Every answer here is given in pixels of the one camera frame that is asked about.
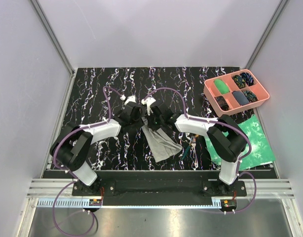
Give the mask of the grey cloth napkin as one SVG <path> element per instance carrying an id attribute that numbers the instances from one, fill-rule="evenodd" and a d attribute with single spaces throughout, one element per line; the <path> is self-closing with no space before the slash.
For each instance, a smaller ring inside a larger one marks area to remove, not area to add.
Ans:
<path id="1" fill-rule="evenodd" d="M 147 125 L 144 125 L 142 131 L 156 163 L 166 160 L 182 150 L 182 146 L 175 143 L 162 128 L 152 130 Z"/>

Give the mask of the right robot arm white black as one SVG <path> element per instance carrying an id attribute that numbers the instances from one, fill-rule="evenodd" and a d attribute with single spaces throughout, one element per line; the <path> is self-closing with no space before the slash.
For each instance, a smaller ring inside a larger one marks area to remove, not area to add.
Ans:
<path id="1" fill-rule="evenodd" d="M 164 103 L 153 98 L 142 100 L 142 104 L 146 109 L 150 128 L 167 128 L 209 138 L 217 155 L 222 159 L 218 191 L 224 196 L 234 192 L 241 160 L 251 153 L 252 147 L 248 136 L 230 116 L 208 119 L 187 113 L 174 113 Z"/>

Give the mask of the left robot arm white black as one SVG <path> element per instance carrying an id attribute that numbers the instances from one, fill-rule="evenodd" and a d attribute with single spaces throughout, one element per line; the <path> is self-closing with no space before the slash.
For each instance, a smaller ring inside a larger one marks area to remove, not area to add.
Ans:
<path id="1" fill-rule="evenodd" d="M 66 125 L 50 148 L 54 164 L 62 164 L 75 179 L 83 183 L 83 190 L 93 196 L 100 190 L 100 183 L 95 171 L 87 164 L 86 159 L 92 144 L 117 137 L 143 126 L 142 106 L 129 102 L 108 122 L 89 125 Z"/>

